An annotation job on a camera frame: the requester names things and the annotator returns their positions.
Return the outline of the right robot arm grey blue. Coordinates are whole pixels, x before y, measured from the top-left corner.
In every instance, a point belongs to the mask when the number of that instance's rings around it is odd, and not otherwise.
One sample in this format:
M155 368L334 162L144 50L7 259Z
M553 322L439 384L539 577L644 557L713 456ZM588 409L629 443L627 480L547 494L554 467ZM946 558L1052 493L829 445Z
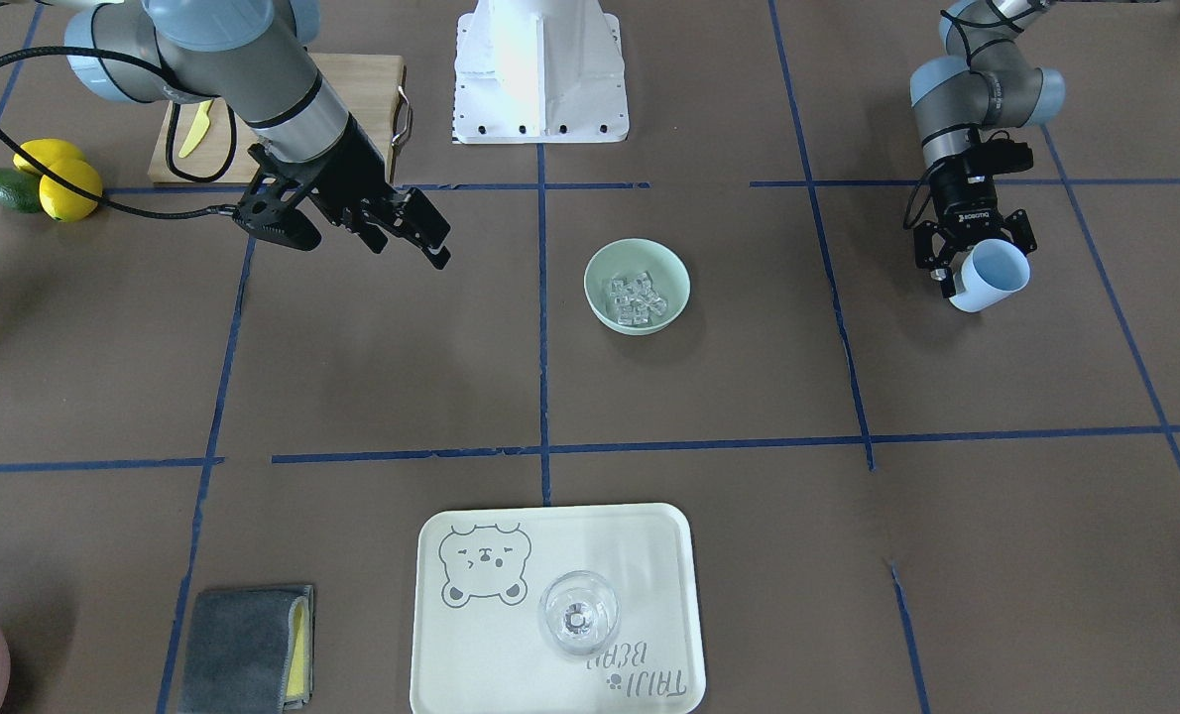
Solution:
M450 261L448 222L421 190L387 181L385 157L333 90L307 45L314 1L120 1L68 19L79 81L114 101L219 98L256 137L258 170L235 209L253 238L312 250L321 234L300 204L382 253L408 240L435 268Z

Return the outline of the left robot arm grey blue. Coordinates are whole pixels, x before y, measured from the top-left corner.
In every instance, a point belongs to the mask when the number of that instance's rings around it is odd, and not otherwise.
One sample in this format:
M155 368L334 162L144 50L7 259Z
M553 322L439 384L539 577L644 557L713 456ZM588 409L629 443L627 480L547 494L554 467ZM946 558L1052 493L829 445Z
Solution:
M1048 1L958 1L943 9L943 54L910 81L922 162L903 227L913 262L959 312L976 313L1029 284L1037 238L1024 209L999 208L997 177L1029 171L1011 127L1042 126L1066 103L1057 68L1034 66L1017 38L1053 8Z

